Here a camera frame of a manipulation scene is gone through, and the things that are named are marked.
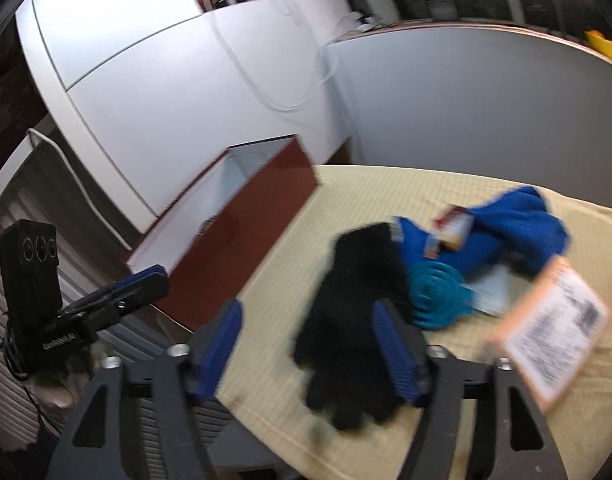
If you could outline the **teal collapsible silicone funnel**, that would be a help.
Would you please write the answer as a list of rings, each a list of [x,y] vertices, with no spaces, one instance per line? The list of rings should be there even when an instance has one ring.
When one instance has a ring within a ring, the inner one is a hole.
[[[452,266],[434,260],[407,271],[412,324],[422,330],[443,330],[474,313],[473,292]]]

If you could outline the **black glove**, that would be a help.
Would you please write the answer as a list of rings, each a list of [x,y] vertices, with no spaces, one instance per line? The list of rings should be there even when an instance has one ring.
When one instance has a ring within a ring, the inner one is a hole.
[[[338,431],[355,432],[367,418],[383,424],[402,404],[372,330],[372,308],[382,299],[402,313],[411,307],[386,222],[336,239],[330,268],[294,342],[294,363],[312,373],[305,404],[326,414]]]

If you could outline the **white plastic pouch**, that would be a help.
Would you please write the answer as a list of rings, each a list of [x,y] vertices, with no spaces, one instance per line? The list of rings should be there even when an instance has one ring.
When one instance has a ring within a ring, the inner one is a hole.
[[[510,308],[509,284],[510,270],[502,263],[488,266],[466,281],[466,287],[473,292],[474,309],[496,318]]]

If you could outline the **red white snack packet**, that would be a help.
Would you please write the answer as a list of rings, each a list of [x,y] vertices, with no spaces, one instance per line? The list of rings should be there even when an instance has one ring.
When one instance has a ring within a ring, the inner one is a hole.
[[[474,217],[468,208],[451,206],[433,220],[433,233],[449,250],[460,250],[469,237]]]

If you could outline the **orange bordered paper card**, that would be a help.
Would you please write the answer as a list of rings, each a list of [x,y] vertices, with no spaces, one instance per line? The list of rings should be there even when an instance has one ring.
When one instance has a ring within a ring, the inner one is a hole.
[[[568,259],[552,257],[486,342],[507,358],[541,411],[574,382],[608,325],[610,309]]]

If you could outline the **blue knitted cloth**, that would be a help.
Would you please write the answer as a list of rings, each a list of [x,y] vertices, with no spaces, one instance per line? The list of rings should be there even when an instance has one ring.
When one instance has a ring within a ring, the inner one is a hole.
[[[435,261],[451,266],[468,280],[507,256],[528,275],[541,271],[554,255],[568,248],[568,231],[550,214],[546,201],[532,186],[522,186],[496,200],[470,208],[470,233],[460,249],[443,249]]]

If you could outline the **red cardboard box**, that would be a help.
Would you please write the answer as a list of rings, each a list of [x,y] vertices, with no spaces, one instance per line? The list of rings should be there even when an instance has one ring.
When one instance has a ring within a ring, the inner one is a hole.
[[[151,224],[126,264],[164,266],[158,310],[188,330],[210,321],[240,290],[315,192],[297,136],[230,146]]]

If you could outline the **white cabinet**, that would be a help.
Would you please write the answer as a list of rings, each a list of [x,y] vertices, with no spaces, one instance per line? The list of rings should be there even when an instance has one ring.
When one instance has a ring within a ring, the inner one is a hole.
[[[326,52],[345,0],[25,0],[16,26],[65,142],[139,231],[228,146],[295,134],[320,163],[347,139]]]

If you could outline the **grey partition panel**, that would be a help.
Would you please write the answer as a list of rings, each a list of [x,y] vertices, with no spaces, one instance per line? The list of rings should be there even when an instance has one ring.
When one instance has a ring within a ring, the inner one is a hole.
[[[530,183],[612,207],[612,63],[513,27],[396,28],[331,44],[362,162]]]

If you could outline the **yellow object on sill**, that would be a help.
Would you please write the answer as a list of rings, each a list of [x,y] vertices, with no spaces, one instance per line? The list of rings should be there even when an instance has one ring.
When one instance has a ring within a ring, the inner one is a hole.
[[[587,30],[585,32],[588,44],[597,52],[612,61],[612,40],[602,35],[598,30]]]

